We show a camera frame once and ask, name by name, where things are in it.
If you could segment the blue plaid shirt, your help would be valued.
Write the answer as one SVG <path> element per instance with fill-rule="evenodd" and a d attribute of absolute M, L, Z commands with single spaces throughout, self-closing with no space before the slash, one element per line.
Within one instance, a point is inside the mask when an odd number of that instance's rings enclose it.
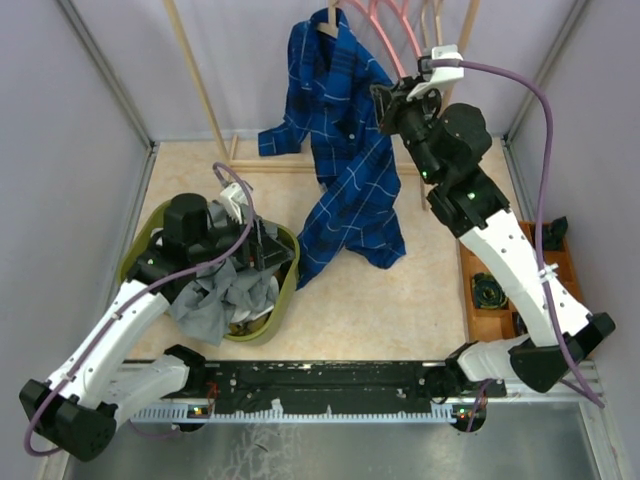
<path fill-rule="evenodd" d="M 298 153 L 310 142 L 322 195 L 298 235 L 299 287 L 343 249 L 380 269 L 406 253 L 394 209 L 401 181 L 392 140 L 378 131 L 370 92 L 391 81 L 342 10 L 332 21 L 334 37 L 319 29 L 329 20 L 321 9 L 292 27 L 283 122 L 258 135 L 262 157 Z"/>

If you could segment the white shirt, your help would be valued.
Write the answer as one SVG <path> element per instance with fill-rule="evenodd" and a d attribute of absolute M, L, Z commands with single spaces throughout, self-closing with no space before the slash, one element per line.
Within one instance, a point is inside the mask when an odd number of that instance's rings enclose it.
<path fill-rule="evenodd" d="M 138 279 L 167 299 L 168 315 L 189 336 L 220 342 L 231 323 L 259 319 L 275 307 L 280 265 L 257 271 L 210 241 L 184 255 L 171 253 L 164 241 L 145 254 Z"/>

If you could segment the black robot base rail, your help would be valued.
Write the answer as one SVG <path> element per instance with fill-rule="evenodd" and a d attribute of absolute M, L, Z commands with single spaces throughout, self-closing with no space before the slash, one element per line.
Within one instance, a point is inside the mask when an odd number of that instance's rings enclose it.
<path fill-rule="evenodd" d="M 136 413 L 135 424 L 449 424 L 476 432 L 503 382 L 468 383 L 443 362 L 208 361 L 193 386 Z"/>

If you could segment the light wooden hanger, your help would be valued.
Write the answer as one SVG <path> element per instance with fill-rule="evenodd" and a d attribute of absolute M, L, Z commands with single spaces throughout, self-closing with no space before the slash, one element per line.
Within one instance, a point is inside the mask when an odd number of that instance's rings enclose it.
<path fill-rule="evenodd" d="M 426 48 L 443 44 L 442 0 L 424 0 L 420 13 L 420 26 Z"/>

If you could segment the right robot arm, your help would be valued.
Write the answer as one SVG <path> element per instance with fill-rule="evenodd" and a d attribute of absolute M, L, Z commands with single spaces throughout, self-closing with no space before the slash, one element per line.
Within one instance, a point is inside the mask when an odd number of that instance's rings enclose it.
<path fill-rule="evenodd" d="M 395 86 L 374 84 L 370 91 L 380 132 L 402 139 L 430 185 L 432 212 L 488 268 L 527 328 L 510 340 L 460 347 L 446 372 L 448 387 L 466 396 L 484 380 L 517 378 L 548 392 L 614 332 L 613 319 L 590 312 L 561 284 L 481 169 L 491 136 L 477 107 L 443 108 L 436 88 L 411 78 Z"/>

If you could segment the grey shirt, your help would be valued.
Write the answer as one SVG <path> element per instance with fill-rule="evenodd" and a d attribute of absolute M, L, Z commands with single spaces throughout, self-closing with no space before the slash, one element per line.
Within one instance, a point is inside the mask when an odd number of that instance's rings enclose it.
<path fill-rule="evenodd" d="M 180 270 L 214 264 L 183 279 L 169 315 L 187 336 L 218 346 L 226 335 L 242 336 L 274 309 L 276 273 L 292 251 L 276 225 L 256 216 L 249 235 L 217 201 L 179 195 L 163 214 L 160 252 Z"/>

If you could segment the olive green plastic basket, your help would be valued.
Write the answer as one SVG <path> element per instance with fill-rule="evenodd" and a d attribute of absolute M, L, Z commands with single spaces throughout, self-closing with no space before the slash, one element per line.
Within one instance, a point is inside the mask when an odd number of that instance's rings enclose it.
<path fill-rule="evenodd" d="M 163 229 L 163 223 L 164 223 L 163 214 L 164 214 L 164 211 L 169 206 L 172 199 L 164 202 L 163 204 L 161 204 L 159 207 L 156 208 L 156 210 L 152 213 L 151 217 L 147 220 L 142 231 L 138 234 L 138 236 L 134 240 L 132 247 L 130 248 L 130 250 L 128 251 L 128 253 L 125 255 L 124 259 L 121 262 L 120 271 L 119 271 L 120 281 L 126 282 L 131 279 L 140 281 L 138 279 L 138 275 L 147 258 L 145 252 L 147 251 L 148 248 L 161 244 L 161 235 L 162 235 L 162 229 Z M 250 215 L 250 218 L 254 220 L 256 216 L 259 216 L 259 215 L 252 213 Z M 252 335 L 242 336 L 242 337 L 226 335 L 223 337 L 222 341 L 223 340 L 230 340 L 235 342 L 266 342 L 268 341 L 276 332 L 282 320 L 282 317 L 284 316 L 288 308 L 288 305 L 291 301 L 291 297 L 294 291 L 296 290 L 297 281 L 298 281 L 298 261 L 300 258 L 300 248 L 299 248 L 298 241 L 295 235 L 285 227 L 277 223 L 273 223 L 273 222 L 270 222 L 270 223 L 277 226 L 278 239 L 283 244 L 285 244 L 286 246 L 288 246 L 294 251 L 294 258 L 286 262 L 282 266 L 282 268 L 276 273 L 276 280 L 279 284 L 279 295 L 276 300 L 275 307 L 270 312 L 269 315 L 263 317 L 263 319 L 266 320 L 266 323 L 256 333 Z M 252 228 L 252 223 L 245 224 L 245 225 L 246 227 L 239 238 L 240 241 L 245 240 L 245 238 L 249 234 L 249 231 Z"/>

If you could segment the wooden compartment tray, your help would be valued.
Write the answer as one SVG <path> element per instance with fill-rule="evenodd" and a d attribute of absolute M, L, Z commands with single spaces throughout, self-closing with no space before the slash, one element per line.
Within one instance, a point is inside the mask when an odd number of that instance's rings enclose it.
<path fill-rule="evenodd" d="M 514 338 L 512 315 L 518 312 L 534 344 L 557 343 L 542 281 L 551 281 L 552 296 L 561 332 L 575 335 L 587 325 L 590 311 L 576 279 L 568 246 L 565 251 L 546 251 L 545 269 L 537 266 L 531 245 L 533 225 L 520 223 L 514 213 L 500 211 L 487 227 L 476 227 L 459 239 L 469 331 L 473 340 L 490 342 Z M 474 305 L 471 279 L 480 272 L 493 275 L 508 298 L 505 309 L 482 310 Z"/>

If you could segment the pink plastic hanger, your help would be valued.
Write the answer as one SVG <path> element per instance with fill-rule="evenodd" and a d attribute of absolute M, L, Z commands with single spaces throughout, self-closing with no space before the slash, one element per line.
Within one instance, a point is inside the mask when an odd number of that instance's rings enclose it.
<path fill-rule="evenodd" d="M 391 10 L 391 12 L 394 14 L 396 19 L 399 21 L 406 35 L 406 38 L 408 40 L 408 43 L 411 47 L 413 54 L 415 55 L 415 57 L 420 57 L 422 55 L 422 49 L 408 18 L 409 1 L 404 0 L 401 2 L 400 5 L 398 5 L 395 1 L 392 1 L 392 0 L 371 0 L 371 1 L 378 1 L 378 7 L 380 4 L 383 4 L 383 5 L 386 5 Z"/>

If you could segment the dark rolled cloth in tray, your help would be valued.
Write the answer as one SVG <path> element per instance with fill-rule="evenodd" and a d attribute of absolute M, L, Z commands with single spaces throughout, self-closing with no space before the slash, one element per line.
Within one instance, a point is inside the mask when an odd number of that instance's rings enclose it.
<path fill-rule="evenodd" d="M 568 228 L 569 223 L 566 216 L 556 218 L 550 223 L 544 223 L 541 227 L 542 250 L 565 251 L 565 236 Z"/>

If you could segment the wooden hanger with blue shirt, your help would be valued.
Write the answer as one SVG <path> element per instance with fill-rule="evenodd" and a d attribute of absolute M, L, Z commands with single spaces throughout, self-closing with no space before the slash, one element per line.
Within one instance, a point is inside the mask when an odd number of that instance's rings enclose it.
<path fill-rule="evenodd" d="M 315 30 L 332 39 L 337 39 L 341 26 L 341 10 L 337 6 L 326 9 L 326 19 L 318 21 Z"/>

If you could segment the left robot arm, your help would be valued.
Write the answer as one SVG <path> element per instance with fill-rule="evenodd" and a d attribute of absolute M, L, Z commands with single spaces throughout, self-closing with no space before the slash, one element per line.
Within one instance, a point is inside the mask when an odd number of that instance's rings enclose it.
<path fill-rule="evenodd" d="M 22 387 L 29 432 L 90 461 L 147 405 L 201 394 L 205 360 L 183 345 L 124 380 L 115 373 L 163 315 L 210 345 L 265 340 L 295 289 L 298 260 L 294 236 L 247 206 L 195 193 L 163 203 L 125 258 L 118 293 L 98 324 L 46 380 Z"/>

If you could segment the wooden clothes rack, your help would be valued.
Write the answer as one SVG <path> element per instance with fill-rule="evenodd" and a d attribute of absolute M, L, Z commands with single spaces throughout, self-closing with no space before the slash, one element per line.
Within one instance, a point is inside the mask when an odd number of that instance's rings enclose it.
<path fill-rule="evenodd" d="M 442 31 L 445 15 L 456 5 L 453 1 L 443 2 Z M 422 49 L 420 57 L 429 54 L 433 48 L 426 48 L 422 37 L 422 3 L 423 1 L 409 1 L 408 7 L 408 18 Z M 171 135 L 171 140 L 211 139 L 217 148 L 219 159 L 235 165 L 243 159 L 238 151 L 239 140 L 255 139 L 257 132 L 267 127 L 268 124 L 260 119 L 257 108 L 248 105 L 246 92 L 242 92 L 235 101 L 223 97 L 224 94 L 233 92 L 232 84 L 240 76 L 240 69 L 230 64 L 234 55 L 239 52 L 232 43 L 249 32 L 251 21 L 258 23 L 254 40 L 275 43 L 273 46 L 251 48 L 244 62 L 247 66 L 264 70 L 269 64 L 259 62 L 258 54 L 273 54 L 277 64 L 284 65 L 290 28 L 301 20 L 303 14 L 314 7 L 327 9 L 337 6 L 341 10 L 341 20 L 346 19 L 355 32 L 364 31 L 364 38 L 373 41 L 381 49 L 382 63 L 391 72 L 392 86 L 400 80 L 371 26 L 345 1 L 238 1 L 235 5 L 238 12 L 227 13 L 222 19 L 214 21 L 213 25 L 219 31 L 208 34 L 204 30 L 203 21 L 197 17 L 199 2 L 165 1 L 162 4 L 168 17 L 168 27 L 177 42 L 178 53 L 185 60 L 187 75 L 195 88 L 198 105 L 204 111 L 204 118 L 198 126 L 188 128 L 186 133 Z M 378 7 L 378 18 L 401 60 L 405 77 L 415 77 L 413 62 L 420 57 L 413 54 L 399 21 L 383 4 Z"/>

